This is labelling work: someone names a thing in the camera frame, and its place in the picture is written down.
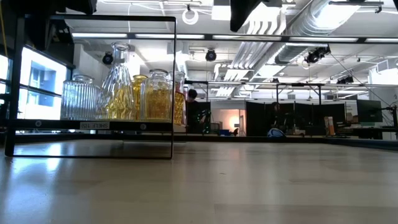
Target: black metal rack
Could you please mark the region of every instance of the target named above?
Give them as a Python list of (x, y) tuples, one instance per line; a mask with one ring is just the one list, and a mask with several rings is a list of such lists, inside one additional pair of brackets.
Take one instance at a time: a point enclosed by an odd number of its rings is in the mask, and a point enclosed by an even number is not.
[[(3, 121), (3, 125), (7, 126), (5, 155), (6, 156), (22, 156), (14, 153), (16, 143), (17, 129), (95, 129), (95, 130), (120, 130), (120, 131), (142, 131), (142, 132), (159, 132), (170, 133), (171, 138), (164, 138), (166, 142), (170, 143), (170, 151), (165, 157), (148, 157), (151, 159), (171, 159), (173, 157), (174, 149), (174, 91), (172, 92), (172, 120), (170, 123), (151, 123), (151, 122), (129, 122), (129, 121), (65, 121), (65, 120), (43, 120), (43, 119), (18, 119), (18, 100), (19, 88), (23, 87), (20, 84), (21, 80), (21, 63), (22, 63), (22, 49), (25, 42), (25, 20), (34, 17), (32, 15), (20, 16), (17, 18), (16, 34), (14, 42), (14, 61), (12, 66), (11, 76), (11, 92), (10, 92), (10, 106), (9, 106), (9, 120)], [(49, 20), (89, 20), (89, 21), (142, 21), (142, 22), (173, 22), (174, 23), (174, 60), (173, 60), (173, 89), (174, 89), (174, 71), (175, 71), (175, 56), (176, 56), (176, 41), (177, 41), (177, 20), (175, 17), (161, 17), (161, 16), (87, 16), (87, 15), (73, 15), (60, 14), (50, 16)], [(87, 156), (63, 156), (55, 157), (87, 157)], [(99, 157), (117, 157), (117, 156), (99, 156)], [(146, 158), (146, 156), (138, 156), (133, 158)]]

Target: label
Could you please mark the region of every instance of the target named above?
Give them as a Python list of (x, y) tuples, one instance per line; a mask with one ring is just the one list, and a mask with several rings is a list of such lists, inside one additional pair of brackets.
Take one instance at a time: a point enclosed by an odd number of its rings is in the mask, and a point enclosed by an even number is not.
[(109, 129), (109, 122), (80, 122), (80, 130)]

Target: camera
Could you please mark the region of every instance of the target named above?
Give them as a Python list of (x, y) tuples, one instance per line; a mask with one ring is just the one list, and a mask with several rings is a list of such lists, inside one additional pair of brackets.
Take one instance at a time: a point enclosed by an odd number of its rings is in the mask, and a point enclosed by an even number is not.
[(105, 65), (110, 65), (113, 62), (112, 52), (105, 52), (105, 56), (102, 58), (102, 62)]
[(217, 54), (214, 49), (209, 49), (206, 53), (206, 61), (214, 62), (217, 58)]

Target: yellow liquid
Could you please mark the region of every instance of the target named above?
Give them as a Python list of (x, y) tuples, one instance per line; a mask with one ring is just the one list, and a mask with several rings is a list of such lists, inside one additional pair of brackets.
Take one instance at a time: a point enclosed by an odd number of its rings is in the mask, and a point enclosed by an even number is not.
[(141, 83), (145, 81), (145, 75), (134, 75), (132, 82), (132, 94), (134, 95), (134, 119), (141, 119)]
[(109, 99), (99, 112), (102, 119), (131, 120), (134, 117), (133, 111), (131, 87), (123, 86), (118, 90), (114, 90), (114, 96)]
[(171, 93), (168, 86), (160, 86), (156, 90), (146, 86), (144, 120), (171, 122)]
[(185, 109), (185, 96), (182, 93), (175, 93), (174, 103), (174, 124), (182, 125)]

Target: glass vase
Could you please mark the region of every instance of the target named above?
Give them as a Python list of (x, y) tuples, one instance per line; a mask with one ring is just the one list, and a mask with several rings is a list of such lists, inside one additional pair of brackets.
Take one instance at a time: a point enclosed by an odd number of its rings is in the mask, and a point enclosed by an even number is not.
[[(173, 71), (169, 72), (169, 77), (173, 77)], [(176, 71), (174, 74), (174, 124), (186, 124), (185, 95), (183, 93), (185, 73)]]
[(97, 104), (97, 118), (102, 120), (134, 119), (134, 97), (128, 63), (130, 46), (124, 42), (112, 43), (114, 61), (105, 78)]
[(132, 94), (134, 95), (134, 111), (136, 112), (134, 119), (141, 119), (141, 83), (148, 77), (145, 75), (134, 75), (132, 77)]
[(100, 88), (87, 75), (74, 75), (63, 82), (61, 119), (86, 121), (95, 118)]
[(141, 84), (141, 119), (153, 122), (172, 120), (172, 80), (162, 69), (150, 70), (150, 78)]

